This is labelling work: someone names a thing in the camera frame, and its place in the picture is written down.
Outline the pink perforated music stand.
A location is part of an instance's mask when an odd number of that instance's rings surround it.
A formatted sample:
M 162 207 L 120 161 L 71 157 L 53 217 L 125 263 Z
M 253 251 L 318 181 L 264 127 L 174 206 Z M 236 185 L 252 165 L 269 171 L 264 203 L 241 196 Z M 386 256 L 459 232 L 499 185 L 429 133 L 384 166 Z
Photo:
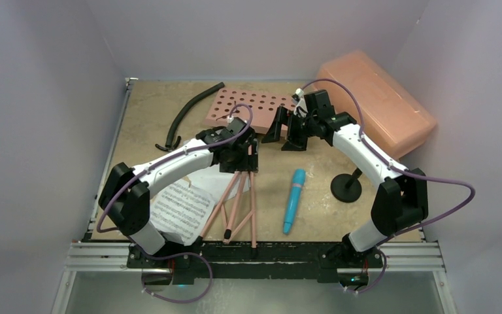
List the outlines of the pink perforated music stand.
M 240 118 L 244 123 L 251 121 L 250 129 L 259 134 L 267 132 L 266 123 L 271 121 L 274 116 L 275 105 L 285 106 L 285 98 L 279 102 L 278 98 L 262 94 L 257 95 L 252 92 L 242 90 L 232 90 L 222 88 L 218 91 L 212 107 L 205 119 L 205 124 L 214 127 L 227 126 L 235 118 Z M 247 224 L 250 224 L 251 230 L 251 248 L 257 249 L 256 236 L 256 194 L 255 194 L 255 175 L 253 172 L 232 173 L 233 178 L 228 184 L 220 201 L 214 206 L 203 231 L 198 236 L 198 240 L 204 240 L 210 227 L 214 224 L 217 217 L 222 218 L 225 233 L 222 241 L 228 244 L 234 240 L 238 232 Z M 235 224 L 235 218 L 238 215 L 239 204 L 242 194 L 246 191 L 250 193 L 250 211 L 240 221 Z

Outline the black round microphone stand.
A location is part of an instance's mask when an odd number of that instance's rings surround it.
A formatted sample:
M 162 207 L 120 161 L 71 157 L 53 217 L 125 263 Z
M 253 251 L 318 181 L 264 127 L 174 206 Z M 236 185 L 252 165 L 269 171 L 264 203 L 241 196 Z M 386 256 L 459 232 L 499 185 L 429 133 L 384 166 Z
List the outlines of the black round microphone stand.
M 335 176 L 330 184 L 332 195 L 339 201 L 345 203 L 353 203 L 357 201 L 362 193 L 361 183 L 359 178 L 362 171 L 356 168 L 352 174 L 339 174 Z

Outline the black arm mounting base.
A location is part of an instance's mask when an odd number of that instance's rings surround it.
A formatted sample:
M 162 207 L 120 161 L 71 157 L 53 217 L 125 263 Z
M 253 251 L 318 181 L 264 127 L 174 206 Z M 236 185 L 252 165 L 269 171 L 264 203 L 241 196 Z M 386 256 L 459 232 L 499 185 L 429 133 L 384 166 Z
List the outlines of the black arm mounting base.
M 196 279 L 314 279 L 319 283 L 365 283 L 368 271 L 383 265 L 378 250 L 352 256 L 340 242 L 203 241 L 167 244 L 152 258 L 129 247 L 127 267 L 145 273 L 164 270 L 175 285 Z

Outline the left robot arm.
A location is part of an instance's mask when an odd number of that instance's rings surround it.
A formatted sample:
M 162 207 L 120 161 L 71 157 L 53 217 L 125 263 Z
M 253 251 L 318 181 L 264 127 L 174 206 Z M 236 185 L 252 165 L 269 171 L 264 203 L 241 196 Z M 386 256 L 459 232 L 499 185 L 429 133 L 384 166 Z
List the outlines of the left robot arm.
M 154 268 L 165 265 L 166 239 L 150 220 L 150 202 L 183 177 L 218 165 L 224 173 L 257 171 L 257 137 L 249 123 L 235 117 L 228 125 L 200 131 L 180 148 L 136 166 L 112 167 L 97 201 L 114 229 L 130 238 Z

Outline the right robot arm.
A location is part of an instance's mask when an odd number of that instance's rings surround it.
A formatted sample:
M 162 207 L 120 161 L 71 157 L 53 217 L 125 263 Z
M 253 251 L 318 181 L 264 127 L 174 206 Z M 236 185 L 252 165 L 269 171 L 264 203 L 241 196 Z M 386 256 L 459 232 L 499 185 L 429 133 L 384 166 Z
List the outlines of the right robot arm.
M 326 90 L 306 94 L 298 89 L 292 98 L 295 109 L 280 106 L 276 110 L 262 143 L 279 141 L 282 126 L 287 127 L 283 151 L 304 151 L 309 138 L 318 137 L 356 165 L 353 174 L 332 180 L 342 192 L 341 201 L 351 200 L 361 175 L 377 189 L 369 220 L 328 249 L 327 260 L 357 266 L 382 241 L 427 218 L 427 184 L 419 178 L 420 169 L 408 170 L 375 145 L 350 114 L 336 113 Z

